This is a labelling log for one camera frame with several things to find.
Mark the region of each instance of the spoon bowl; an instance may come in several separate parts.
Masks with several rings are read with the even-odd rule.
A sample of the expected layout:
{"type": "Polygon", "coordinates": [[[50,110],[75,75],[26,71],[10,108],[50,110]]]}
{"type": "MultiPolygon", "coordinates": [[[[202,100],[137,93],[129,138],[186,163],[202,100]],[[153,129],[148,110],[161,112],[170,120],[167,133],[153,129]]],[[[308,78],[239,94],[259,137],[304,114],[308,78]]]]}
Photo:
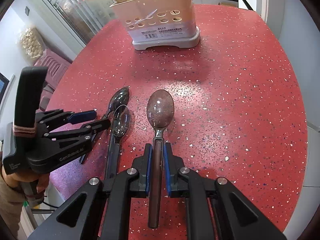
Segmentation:
{"type": "Polygon", "coordinates": [[[125,135],[130,124],[130,111],[126,105],[119,106],[111,121],[111,131],[117,138],[121,138],[125,135]]]}
{"type": "Polygon", "coordinates": [[[105,116],[115,111],[121,105],[127,105],[129,102],[129,87],[123,87],[119,89],[110,99],[108,105],[108,111],[106,112],[105,116]]]}
{"type": "Polygon", "coordinates": [[[166,90],[157,90],[149,98],[147,105],[147,119],[153,129],[165,129],[174,116],[174,102],[166,90]]]}

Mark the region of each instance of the sleeve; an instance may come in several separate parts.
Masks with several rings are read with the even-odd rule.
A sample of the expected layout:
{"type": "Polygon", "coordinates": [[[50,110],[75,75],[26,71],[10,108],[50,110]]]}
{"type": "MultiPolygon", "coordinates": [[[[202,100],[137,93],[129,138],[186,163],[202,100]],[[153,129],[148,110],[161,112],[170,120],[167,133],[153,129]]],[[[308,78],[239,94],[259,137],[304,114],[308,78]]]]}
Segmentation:
{"type": "Polygon", "coordinates": [[[2,177],[0,172],[0,215],[9,227],[14,237],[17,237],[19,230],[20,215],[25,197],[22,193],[10,188],[2,177]]]}

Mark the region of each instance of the glass door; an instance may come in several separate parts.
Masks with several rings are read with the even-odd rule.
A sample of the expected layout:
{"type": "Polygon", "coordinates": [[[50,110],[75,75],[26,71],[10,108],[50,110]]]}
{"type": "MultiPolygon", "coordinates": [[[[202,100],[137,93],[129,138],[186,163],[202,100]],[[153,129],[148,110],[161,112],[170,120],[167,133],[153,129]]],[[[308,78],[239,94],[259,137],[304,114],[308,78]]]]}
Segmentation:
{"type": "Polygon", "coordinates": [[[91,38],[115,15],[109,6],[113,0],[48,0],[82,41],[91,38]]]}

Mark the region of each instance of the table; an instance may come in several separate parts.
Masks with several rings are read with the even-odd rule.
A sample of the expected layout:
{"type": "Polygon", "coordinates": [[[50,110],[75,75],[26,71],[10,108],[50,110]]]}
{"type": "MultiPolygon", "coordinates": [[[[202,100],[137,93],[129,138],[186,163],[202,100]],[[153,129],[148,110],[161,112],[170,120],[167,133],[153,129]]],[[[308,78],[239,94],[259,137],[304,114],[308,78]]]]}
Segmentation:
{"type": "MultiPolygon", "coordinates": [[[[195,8],[201,41],[191,49],[136,51],[120,23],[110,22],[71,64],[48,109],[97,108],[101,117],[114,92],[130,86],[134,127],[122,143],[122,171],[152,143],[148,98],[167,90],[175,115],[164,138],[173,153],[202,176],[228,178],[284,230],[299,198],[307,154],[306,117],[292,66],[255,12],[195,8]]],[[[102,178],[107,144],[104,133],[85,165],[75,160],[52,172],[63,197],[91,177],[102,178]]],[[[183,200],[167,198],[164,188],[165,179],[156,230],[147,227],[148,200],[132,199],[130,239],[186,239],[183,200]]]]}

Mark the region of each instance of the blue gripper pad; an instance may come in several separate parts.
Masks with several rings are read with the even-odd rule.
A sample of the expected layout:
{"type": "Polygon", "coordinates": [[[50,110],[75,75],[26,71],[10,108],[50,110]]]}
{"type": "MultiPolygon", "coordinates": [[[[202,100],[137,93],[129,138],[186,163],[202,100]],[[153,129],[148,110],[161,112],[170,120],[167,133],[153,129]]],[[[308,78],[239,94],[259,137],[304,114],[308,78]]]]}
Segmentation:
{"type": "Polygon", "coordinates": [[[146,194],[147,194],[147,196],[149,195],[151,155],[152,155],[152,145],[150,145],[149,158],[148,158],[147,182],[146,182],[146,194]]]}
{"type": "Polygon", "coordinates": [[[68,122],[71,124],[76,124],[76,123],[81,123],[81,122],[87,122],[90,120],[94,120],[97,117],[97,112],[94,110],[89,110],[85,112],[79,112],[79,113],[74,113],[72,114],[68,122]]]}
{"type": "Polygon", "coordinates": [[[164,172],[165,172],[165,182],[167,187],[168,196],[171,196],[171,184],[170,184],[170,170],[169,170],[169,161],[166,144],[163,146],[163,155],[164,155],[164,172]]]}

